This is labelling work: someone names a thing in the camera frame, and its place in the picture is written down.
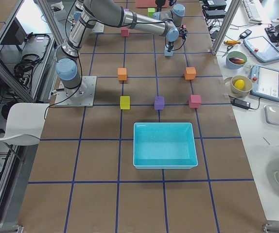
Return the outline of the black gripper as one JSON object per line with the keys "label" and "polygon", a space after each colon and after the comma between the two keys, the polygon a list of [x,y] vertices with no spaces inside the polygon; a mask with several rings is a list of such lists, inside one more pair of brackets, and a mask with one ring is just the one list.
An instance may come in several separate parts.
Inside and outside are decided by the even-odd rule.
{"label": "black gripper", "polygon": [[165,48],[167,48],[167,52],[172,52],[173,51],[173,48],[174,48],[174,43],[177,41],[174,40],[174,41],[167,41],[167,43],[165,44]]}

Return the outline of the orange block near arm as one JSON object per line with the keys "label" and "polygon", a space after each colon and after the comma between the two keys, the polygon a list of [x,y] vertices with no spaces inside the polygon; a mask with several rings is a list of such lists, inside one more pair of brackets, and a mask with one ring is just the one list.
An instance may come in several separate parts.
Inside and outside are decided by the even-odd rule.
{"label": "orange block near arm", "polygon": [[127,68],[120,67],[117,71],[117,76],[119,81],[126,81],[127,80]]}

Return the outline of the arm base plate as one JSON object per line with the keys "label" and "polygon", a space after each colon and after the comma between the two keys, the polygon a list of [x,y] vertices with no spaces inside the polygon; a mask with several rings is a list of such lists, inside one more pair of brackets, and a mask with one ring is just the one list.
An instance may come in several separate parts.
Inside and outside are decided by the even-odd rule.
{"label": "arm base plate", "polygon": [[91,33],[93,33],[93,34],[104,33],[104,29],[105,29],[104,24],[97,22],[94,25],[94,28],[91,30]]}
{"label": "arm base plate", "polygon": [[97,76],[83,76],[79,90],[71,96],[72,92],[68,89],[57,92],[53,107],[92,107],[94,104],[95,88]]}

